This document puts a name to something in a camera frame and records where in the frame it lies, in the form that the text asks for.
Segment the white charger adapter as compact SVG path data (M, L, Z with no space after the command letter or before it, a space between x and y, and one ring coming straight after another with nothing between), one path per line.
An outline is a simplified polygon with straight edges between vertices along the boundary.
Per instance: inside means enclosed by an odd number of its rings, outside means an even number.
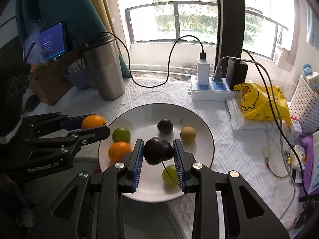
M197 58L197 83L200 86L209 85L210 63L206 59Z

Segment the orange in plate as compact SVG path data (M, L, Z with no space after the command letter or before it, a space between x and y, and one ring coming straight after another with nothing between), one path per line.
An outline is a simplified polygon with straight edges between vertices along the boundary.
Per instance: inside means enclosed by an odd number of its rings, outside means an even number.
M131 145L125 141L119 141L109 147L108 157L111 162L121 162L127 153L131 153Z

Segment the grey round placemat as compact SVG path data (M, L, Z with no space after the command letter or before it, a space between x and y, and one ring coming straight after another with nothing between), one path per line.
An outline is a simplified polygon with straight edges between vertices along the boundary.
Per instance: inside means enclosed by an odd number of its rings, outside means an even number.
M122 197L125 238L182 238L168 203L146 203Z

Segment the large green fruit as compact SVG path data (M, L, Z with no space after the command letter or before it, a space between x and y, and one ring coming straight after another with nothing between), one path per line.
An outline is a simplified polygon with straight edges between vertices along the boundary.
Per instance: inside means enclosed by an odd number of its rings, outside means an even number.
M116 143L116 142L129 143L131 140L131 133L128 129L123 128L123 127L119 127L113 131L112 140L114 143Z

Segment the hanging light blue towel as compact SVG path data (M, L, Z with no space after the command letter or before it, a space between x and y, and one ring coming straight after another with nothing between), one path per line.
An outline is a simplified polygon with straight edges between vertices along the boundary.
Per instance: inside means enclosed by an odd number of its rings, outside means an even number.
M319 32L318 32L318 19L312 11L309 4L306 5L307 9L307 42L319 50Z

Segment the yellow duck plastic bag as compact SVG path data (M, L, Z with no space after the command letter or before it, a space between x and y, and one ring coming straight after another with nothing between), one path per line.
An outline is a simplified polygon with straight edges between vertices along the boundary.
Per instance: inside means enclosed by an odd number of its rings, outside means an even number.
M290 113L287 100L278 86L273 87L275 96L275 103L271 92L271 87L267 87L270 95L271 105L278 119L278 113L275 105L279 110L281 119L286 122L288 126L291 125ZM274 120L268 94L266 88L255 83L243 83L234 86L234 90L242 92L241 109L245 119L258 121L272 121Z

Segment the stainless steel tumbler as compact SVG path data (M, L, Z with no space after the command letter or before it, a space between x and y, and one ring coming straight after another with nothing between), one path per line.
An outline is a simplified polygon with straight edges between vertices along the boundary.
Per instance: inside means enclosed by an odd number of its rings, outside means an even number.
M89 37L81 47L94 87L105 101L123 95L124 84L114 37L102 32Z

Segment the blue bowl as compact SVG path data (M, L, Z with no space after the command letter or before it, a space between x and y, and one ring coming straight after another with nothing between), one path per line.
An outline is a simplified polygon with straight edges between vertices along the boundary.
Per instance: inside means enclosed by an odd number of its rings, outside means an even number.
M67 66L63 70L62 74L73 86L75 86L76 88L80 88L80 89L85 89L85 88L91 87L87 68L80 71L80 72L77 72L75 74L69 74L68 67L69 66Z

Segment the teal curtain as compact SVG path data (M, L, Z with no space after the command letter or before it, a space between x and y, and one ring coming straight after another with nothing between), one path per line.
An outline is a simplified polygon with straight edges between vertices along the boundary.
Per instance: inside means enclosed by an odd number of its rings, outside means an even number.
M16 0L16 21L20 43L32 29L45 29L64 22L66 51L79 49L87 38L98 33L112 33L111 26L102 21L92 0Z

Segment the white power strip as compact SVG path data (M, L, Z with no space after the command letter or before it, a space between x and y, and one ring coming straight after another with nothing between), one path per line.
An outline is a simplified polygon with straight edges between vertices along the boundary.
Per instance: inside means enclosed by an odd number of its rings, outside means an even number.
M240 91L232 91L226 83L226 79L222 78L222 89L217 90L216 87L221 85L221 82L215 82L212 77L209 78L208 86L200 86L197 82L197 76L191 76L190 87L188 93L192 100L206 100L206 101L226 101L228 99L240 99Z

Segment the dark plum in plate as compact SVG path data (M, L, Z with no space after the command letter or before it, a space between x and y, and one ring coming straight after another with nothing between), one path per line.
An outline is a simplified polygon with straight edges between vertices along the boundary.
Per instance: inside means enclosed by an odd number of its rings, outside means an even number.
M162 134L170 134L173 131L174 127L172 122L169 119L165 118L159 121L159 123L157 124L157 129Z

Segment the red tomato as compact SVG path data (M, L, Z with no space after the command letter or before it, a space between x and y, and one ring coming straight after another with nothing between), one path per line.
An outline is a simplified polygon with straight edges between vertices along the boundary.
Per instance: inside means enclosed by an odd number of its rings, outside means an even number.
M97 168L96 170L93 171L93 174L100 173L100 172L101 172L101 169Z

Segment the black charger adapter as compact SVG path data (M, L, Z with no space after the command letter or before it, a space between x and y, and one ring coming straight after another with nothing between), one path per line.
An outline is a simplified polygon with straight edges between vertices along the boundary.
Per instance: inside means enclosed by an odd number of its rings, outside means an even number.
M244 61L237 59L228 59L228 66L226 71L226 83L230 90L239 84L245 83L247 76L248 65Z

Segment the dark plum with stem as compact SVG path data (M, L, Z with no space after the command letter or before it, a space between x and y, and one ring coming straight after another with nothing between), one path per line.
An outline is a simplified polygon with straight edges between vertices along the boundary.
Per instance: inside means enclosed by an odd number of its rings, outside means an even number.
M145 143L143 155L149 165L156 166L163 161L172 159L174 150L166 139L155 136Z

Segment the orange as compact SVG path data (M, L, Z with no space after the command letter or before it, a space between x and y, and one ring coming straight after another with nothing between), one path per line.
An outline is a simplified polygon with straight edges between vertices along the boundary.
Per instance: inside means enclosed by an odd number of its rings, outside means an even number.
M81 123L81 129L88 129L107 125L107 121L99 115L90 115L84 118Z
M121 162L127 153L131 153L131 145L125 141L119 141L109 147L108 157L111 162Z

